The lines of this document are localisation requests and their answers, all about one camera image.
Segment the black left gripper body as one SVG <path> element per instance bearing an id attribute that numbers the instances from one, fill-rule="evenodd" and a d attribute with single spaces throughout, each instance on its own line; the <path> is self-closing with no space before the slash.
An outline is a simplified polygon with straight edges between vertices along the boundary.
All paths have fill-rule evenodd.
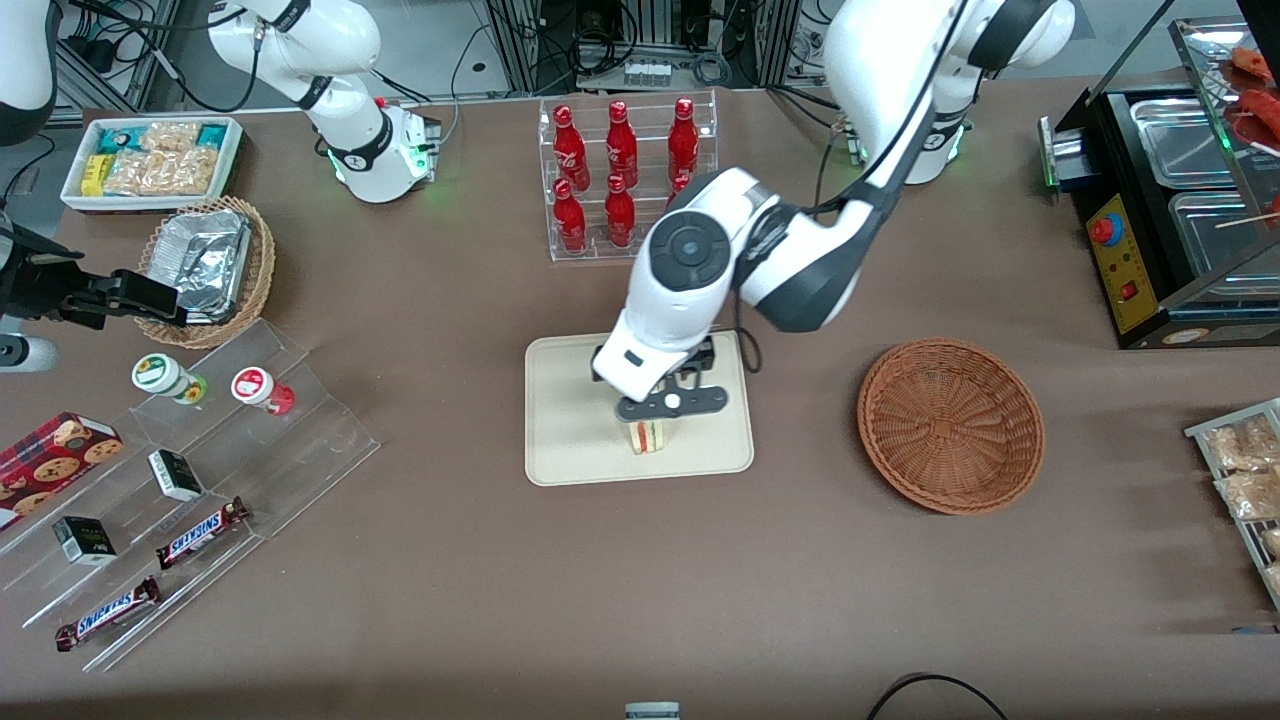
<path id="1" fill-rule="evenodd" d="M 626 398 L 646 398 L 663 382 L 707 372 L 714 363 L 710 336 L 691 350 L 669 351 L 641 345 L 630 336 L 611 334 L 591 356 L 591 380 L 609 384 Z"/>

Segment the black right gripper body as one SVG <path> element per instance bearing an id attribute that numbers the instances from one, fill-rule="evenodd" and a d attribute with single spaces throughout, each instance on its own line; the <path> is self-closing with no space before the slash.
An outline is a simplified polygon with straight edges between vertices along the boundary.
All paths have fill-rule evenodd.
<path id="1" fill-rule="evenodd" d="M 83 272 L 84 254 L 24 228 L 3 229 L 3 314 L 23 320 L 65 322 L 101 331 L 116 315 L 101 275 Z"/>

